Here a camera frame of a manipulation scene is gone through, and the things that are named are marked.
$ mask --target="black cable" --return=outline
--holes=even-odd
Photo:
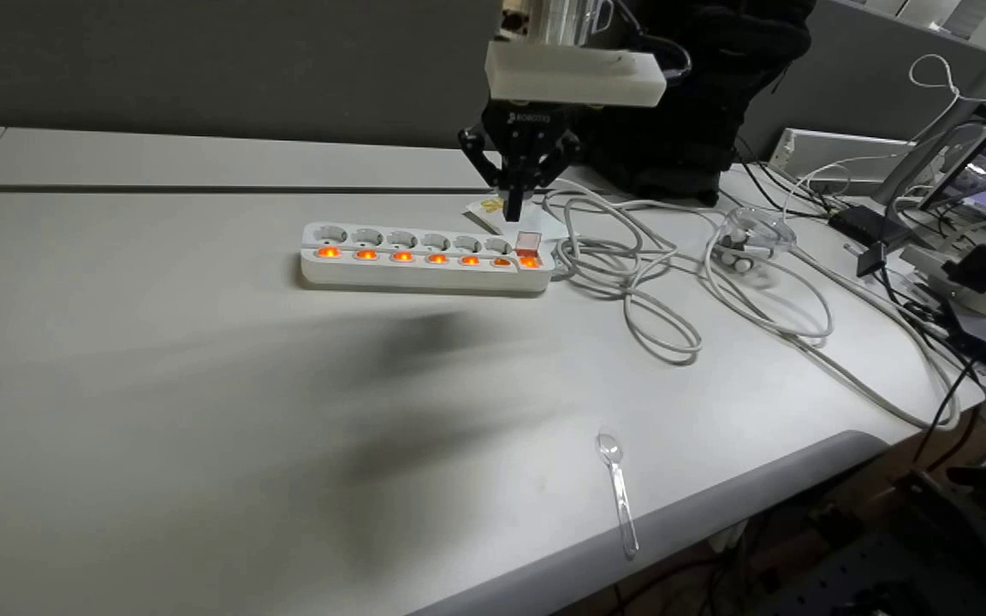
[[[973,372],[977,361],[965,364],[965,370],[960,372],[960,381],[944,391],[932,424],[926,428],[926,440],[918,441],[913,454],[911,454],[911,466],[927,451],[927,441],[936,440],[937,424],[942,424],[942,415],[944,408],[951,403],[951,397],[960,393],[960,387],[965,383],[965,376]]]
[[[626,616],[626,599],[623,599],[623,590],[620,586],[612,586],[612,594],[617,594],[617,616]]]
[[[736,145],[741,145],[741,146],[736,146],[736,157],[741,157],[744,166],[751,166],[751,160],[755,160],[755,154],[751,154],[755,146],[748,145],[744,133],[736,133]],[[772,184],[776,184],[780,193],[791,193],[796,199],[833,214],[833,203],[829,203],[823,193],[815,193],[815,190],[796,190],[796,184],[788,184],[783,178],[776,178],[776,170],[766,169],[766,166],[762,166],[762,170],[764,170],[764,176],[772,178]]]
[[[901,311],[901,299],[896,299],[896,288],[894,288],[894,280],[892,280],[892,267],[879,261],[879,288],[884,288],[884,296],[892,296],[892,303],[896,306],[896,311]]]
[[[944,451],[927,466],[927,473],[936,473],[937,466],[944,466],[948,459],[957,459],[957,454],[973,441],[977,424],[978,424],[978,408],[973,408],[962,440],[960,440],[951,448],[944,448]]]
[[[783,214],[783,215],[796,215],[796,219],[829,219],[829,214],[799,214],[799,209],[788,209],[780,207],[766,190],[764,182],[755,176],[755,169],[748,160],[741,160],[748,178],[756,184],[756,193],[766,199],[772,209]]]

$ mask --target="floor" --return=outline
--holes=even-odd
[[[986,408],[965,419],[957,433],[936,435],[926,454],[913,461],[922,440],[911,440],[871,466],[813,491],[748,524],[734,553],[716,555],[708,545],[694,545],[635,578],[623,578],[568,611],[563,616],[736,616],[788,578],[809,571],[833,555],[833,530],[846,522],[878,524],[894,502],[894,481],[911,468],[936,475],[944,466],[986,461]]]

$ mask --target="white cable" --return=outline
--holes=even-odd
[[[813,193],[813,182],[823,178],[824,170],[836,170],[836,169],[854,169],[854,166],[875,166],[875,160],[896,160],[901,154],[868,154],[868,157],[840,157],[840,160],[829,160],[809,176],[799,178],[799,190]]]
[[[871,383],[862,383],[854,370],[846,370],[840,361],[833,361],[829,353],[823,353],[820,347],[824,347],[824,339],[833,337],[833,310],[824,303],[824,296],[805,280],[803,273],[780,267],[780,265],[772,265],[764,261],[762,267],[774,267],[774,271],[783,271],[788,276],[796,276],[799,286],[805,286],[820,310],[824,311],[824,326],[823,328],[791,328],[791,326],[780,326],[774,323],[744,288],[736,276],[730,273],[720,273],[716,267],[716,248],[720,248],[722,235],[714,235],[706,255],[702,255],[702,265],[700,265],[700,280],[702,288],[720,299],[727,310],[734,310],[741,319],[762,326],[764,334],[774,334],[776,339],[799,347],[805,356],[813,356],[820,365],[824,365],[829,372],[836,372],[840,381],[846,381],[851,387],[857,387],[860,393],[868,393],[875,403],[879,403],[888,415],[913,424],[913,428],[927,428],[927,422],[909,415],[905,408],[896,408],[894,401],[888,401],[884,393],[878,393]],[[844,276],[836,276],[833,271],[820,267],[805,249],[799,248],[788,248],[788,255],[796,255],[803,265],[809,265],[813,271],[824,273],[829,280],[851,288]],[[937,376],[948,383],[948,376],[942,372],[942,365],[936,364],[932,349],[926,347],[926,339],[892,310],[884,310],[879,303],[868,299],[862,291],[851,288],[857,299],[862,299],[868,306],[875,306],[878,311],[884,311],[892,323],[896,323],[913,341],[918,349],[926,353],[926,361],[937,370]]]
[[[791,255],[796,255],[803,265],[809,265],[813,271],[820,271],[823,276],[836,280],[840,288],[846,288],[851,296],[857,296],[860,303],[868,303],[871,310],[878,310],[884,319],[896,323],[896,326],[913,339],[913,347],[922,349],[926,364],[942,376],[942,383],[944,383],[944,387],[951,383],[951,376],[948,376],[948,372],[942,370],[942,364],[936,361],[937,349],[932,349],[932,347],[922,339],[922,334],[913,334],[911,323],[905,323],[894,310],[888,310],[884,303],[878,303],[878,299],[868,296],[862,288],[857,288],[854,280],[846,280],[846,276],[840,276],[836,271],[823,267],[813,255],[805,255],[805,249],[799,249],[799,248],[796,248]],[[824,353],[820,353],[820,349],[809,349],[809,353],[813,353],[815,361],[824,361],[833,370],[844,370],[844,365],[840,365],[836,361],[829,361]],[[913,428],[927,428],[927,422],[922,422],[922,419],[909,415],[905,408],[884,401],[878,391],[871,391],[871,387],[868,387],[862,381],[857,381],[854,372],[844,370],[844,376],[846,376],[851,383],[857,383],[860,391],[868,391],[871,397],[878,397],[879,408],[888,408],[894,419],[901,419],[901,422],[909,422],[909,424],[913,424]],[[937,428],[942,428],[942,433],[951,433],[957,422],[960,422],[960,408],[957,408],[957,401],[951,401],[948,419],[944,419]]]
[[[590,299],[598,303],[623,303],[623,323],[641,349],[649,349],[654,361],[667,365],[687,365],[700,361],[702,337],[700,328],[681,319],[671,306],[649,296],[645,286],[666,276],[674,271],[674,261],[681,258],[671,239],[662,239],[652,225],[638,223],[630,214],[617,209],[610,199],[597,195],[592,190],[563,178],[558,184],[568,184],[580,193],[580,199],[564,203],[564,229],[568,239],[555,249],[555,258],[568,267],[564,280],[580,288]],[[617,239],[590,239],[576,229],[576,209],[598,209],[610,219],[617,219],[635,245]],[[666,326],[674,339],[666,339],[652,334],[641,319],[652,315],[657,326]]]
[[[942,68],[942,83],[926,83],[926,80],[918,80],[918,68],[922,68],[926,62],[936,62],[936,67]],[[951,67],[948,67],[944,55],[918,55],[918,59],[909,67],[909,83],[918,85],[918,89],[951,94],[957,101],[962,101],[962,89],[960,89],[957,71],[951,71]]]
[[[774,334],[774,337],[780,337],[780,339],[788,339],[788,341],[799,339],[799,341],[805,341],[805,347],[823,347],[823,341],[833,337],[833,328],[836,328],[833,310],[829,310],[824,296],[823,296],[813,280],[805,280],[803,273],[796,273],[791,267],[780,267],[780,265],[774,265],[774,261],[762,261],[762,265],[756,265],[756,267],[780,271],[780,273],[796,276],[803,288],[813,291],[813,299],[820,303],[820,310],[823,310],[823,315],[824,315],[820,328],[780,326],[776,319],[772,319],[772,315],[744,291],[744,286],[741,286],[734,273],[722,273],[722,267],[716,265],[720,239],[722,239],[722,234],[706,245],[702,265],[700,265],[700,280],[702,280],[702,288],[706,288],[716,303],[722,303],[722,306],[727,306],[730,311],[736,311],[741,319],[748,319],[748,323],[755,323],[756,328]]]

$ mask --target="wire bundle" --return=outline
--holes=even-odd
[[[774,235],[774,245],[766,245],[766,255],[751,255],[741,249],[741,245],[748,248],[748,229],[736,229],[736,215],[730,223],[730,229],[716,234],[700,261],[700,286],[722,303],[730,311],[736,311],[741,319],[755,323],[764,334],[774,334],[788,341],[803,341],[803,347],[824,347],[836,323],[833,323],[833,310],[824,303],[824,296],[805,280],[799,271],[783,267],[774,261],[776,249],[788,249],[796,245],[796,234],[783,223],[762,223],[762,229],[766,229]],[[741,261],[751,261],[755,273],[783,273],[791,280],[799,280],[823,310],[823,326],[815,328],[803,328],[803,326],[783,326],[776,323],[751,291],[748,273],[741,273],[736,267],[727,267],[727,255],[736,255]]]
[[[581,199],[568,199],[563,209],[563,223],[568,239],[555,249],[558,265],[564,267],[564,280],[597,303],[623,303],[623,323],[630,337],[649,349],[654,361],[667,365],[687,365],[700,361],[702,337],[700,328],[681,319],[671,306],[649,296],[645,286],[681,271],[685,261],[674,245],[662,239],[652,225],[635,219],[626,209],[617,209],[592,190],[580,182],[558,182],[580,193]],[[607,239],[607,235],[581,235],[576,219],[581,214],[598,214],[620,223],[630,234],[630,245]]]

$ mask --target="electronic device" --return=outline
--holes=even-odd
[[[846,207],[840,215],[829,219],[829,225],[862,248],[875,245],[901,248],[909,239],[909,225],[862,207]]]
[[[300,234],[307,288],[540,296],[555,258],[536,235],[473,235],[312,223]]]

